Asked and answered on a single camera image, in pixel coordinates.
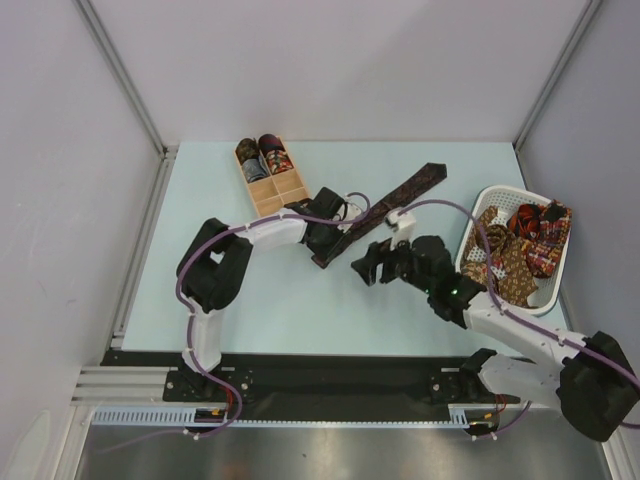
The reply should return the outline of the dark paisley tie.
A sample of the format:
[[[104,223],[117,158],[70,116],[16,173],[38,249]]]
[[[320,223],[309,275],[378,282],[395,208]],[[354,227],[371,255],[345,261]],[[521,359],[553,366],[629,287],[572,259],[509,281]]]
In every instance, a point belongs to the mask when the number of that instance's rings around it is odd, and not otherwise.
[[[336,230],[339,233],[337,235],[331,232],[331,228],[328,225],[320,225],[320,231],[329,234],[330,240],[329,243],[325,244],[308,243],[309,247],[314,247],[312,261],[322,269],[328,267],[333,260],[344,253],[353,243],[382,224],[388,213],[394,209],[408,206],[421,195],[444,181],[447,175],[445,164],[427,163],[408,180],[376,202],[365,219],[356,222],[346,232]]]

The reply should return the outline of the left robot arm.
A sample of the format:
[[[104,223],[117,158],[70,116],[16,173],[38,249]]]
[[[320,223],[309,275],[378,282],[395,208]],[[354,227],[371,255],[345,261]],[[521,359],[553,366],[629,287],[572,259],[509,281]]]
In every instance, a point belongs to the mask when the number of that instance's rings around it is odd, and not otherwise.
[[[214,371],[222,360],[221,333],[225,310],[240,293],[254,255],[280,246],[302,244],[312,249],[341,239],[368,212],[323,188],[313,199],[284,204],[276,212],[231,227],[217,218],[206,220],[176,270],[175,294],[188,311],[186,346],[190,369],[185,388],[199,400],[220,390],[229,400],[238,396]]]

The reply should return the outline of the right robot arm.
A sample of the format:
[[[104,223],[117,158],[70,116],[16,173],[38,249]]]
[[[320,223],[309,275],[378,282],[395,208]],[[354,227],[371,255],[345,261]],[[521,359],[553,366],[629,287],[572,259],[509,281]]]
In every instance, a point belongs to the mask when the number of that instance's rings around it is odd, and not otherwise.
[[[544,405],[598,442],[608,441],[639,402],[639,380],[612,336],[553,329],[515,314],[486,286],[455,270],[438,236],[373,242],[351,267],[369,286],[402,280],[425,293],[442,320],[522,354],[517,360],[484,349],[470,357],[461,388],[473,401],[496,393]]]

